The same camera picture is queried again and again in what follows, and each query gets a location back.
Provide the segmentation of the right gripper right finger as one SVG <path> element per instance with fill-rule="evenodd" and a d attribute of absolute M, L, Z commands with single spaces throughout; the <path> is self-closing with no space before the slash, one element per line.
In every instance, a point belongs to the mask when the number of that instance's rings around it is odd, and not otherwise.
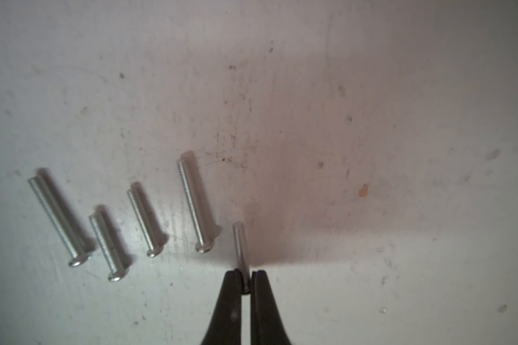
<path fill-rule="evenodd" d="M 250 281 L 250 341 L 253 345 L 291 344 L 281 320 L 267 272 L 254 271 Z"/>

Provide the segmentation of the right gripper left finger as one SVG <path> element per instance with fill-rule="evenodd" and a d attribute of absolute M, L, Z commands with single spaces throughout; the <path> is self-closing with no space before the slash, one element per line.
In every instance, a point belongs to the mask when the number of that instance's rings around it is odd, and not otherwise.
<path fill-rule="evenodd" d="M 202 345 L 241 344 L 242 294 L 243 278 L 240 270 L 227 271 Z"/>

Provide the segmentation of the silver screw three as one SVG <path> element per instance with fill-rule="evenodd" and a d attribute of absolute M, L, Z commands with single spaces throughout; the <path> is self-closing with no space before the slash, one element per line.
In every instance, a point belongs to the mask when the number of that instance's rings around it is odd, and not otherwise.
<path fill-rule="evenodd" d="M 199 194 L 194 184 L 194 178 L 191 174 L 190 166 L 184 158 L 177 160 L 178 172 L 181 177 L 182 188 L 188 204 L 191 221 L 197 236 L 196 251 L 200 254 L 207 253 L 214 246 L 207 231 L 207 223 L 201 209 Z"/>

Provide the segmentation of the silver screw five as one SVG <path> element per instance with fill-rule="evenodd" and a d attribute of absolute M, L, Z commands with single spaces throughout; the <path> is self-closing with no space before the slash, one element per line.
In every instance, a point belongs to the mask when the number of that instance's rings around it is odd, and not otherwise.
<path fill-rule="evenodd" d="M 243 295 L 250 293 L 250 265 L 247 260 L 247 239 L 245 225 L 241 221 L 233 224 L 233 238 L 237 257 L 237 266 L 242 276 Z"/>

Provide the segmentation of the silver screw two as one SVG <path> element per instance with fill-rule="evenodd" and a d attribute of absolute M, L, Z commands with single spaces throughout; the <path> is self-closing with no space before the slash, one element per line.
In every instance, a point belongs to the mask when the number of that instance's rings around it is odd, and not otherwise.
<path fill-rule="evenodd" d="M 127 195 L 148 246 L 148 251 L 146 254 L 149 258 L 157 257 L 162 253 L 163 245 L 160 244 L 160 242 L 155 237 L 154 228 L 145 207 L 140 189 L 136 184 L 133 184 L 127 191 Z"/>

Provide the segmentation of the silver screw four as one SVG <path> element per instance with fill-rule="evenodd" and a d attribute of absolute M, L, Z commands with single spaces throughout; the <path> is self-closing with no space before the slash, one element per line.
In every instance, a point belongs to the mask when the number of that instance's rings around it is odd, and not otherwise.
<path fill-rule="evenodd" d="M 126 276 L 126 268 L 112 240 L 108 224 L 101 211 L 95 211 L 89 217 L 96 240 L 109 268 L 109 282 L 117 282 Z"/>

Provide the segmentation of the silver screw one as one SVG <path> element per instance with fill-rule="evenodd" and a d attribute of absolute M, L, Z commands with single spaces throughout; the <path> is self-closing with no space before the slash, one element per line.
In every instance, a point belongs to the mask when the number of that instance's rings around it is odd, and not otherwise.
<path fill-rule="evenodd" d="M 41 174 L 30 178 L 28 183 L 69 253 L 69 267 L 78 267 L 85 263 L 90 257 L 90 252 L 79 236 L 77 226 L 70 220 L 68 209 L 54 192 L 53 186 Z"/>

